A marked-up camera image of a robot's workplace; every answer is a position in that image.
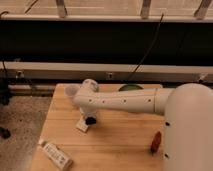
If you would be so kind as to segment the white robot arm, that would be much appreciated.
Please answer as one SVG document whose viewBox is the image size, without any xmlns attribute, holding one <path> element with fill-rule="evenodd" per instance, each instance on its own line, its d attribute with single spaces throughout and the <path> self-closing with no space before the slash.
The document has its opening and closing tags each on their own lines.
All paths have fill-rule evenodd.
<svg viewBox="0 0 213 171">
<path fill-rule="evenodd" d="M 97 82 L 87 79 L 74 103 L 86 115 L 98 109 L 162 115 L 163 171 L 213 171 L 213 89 L 207 86 L 100 92 Z"/>
</svg>

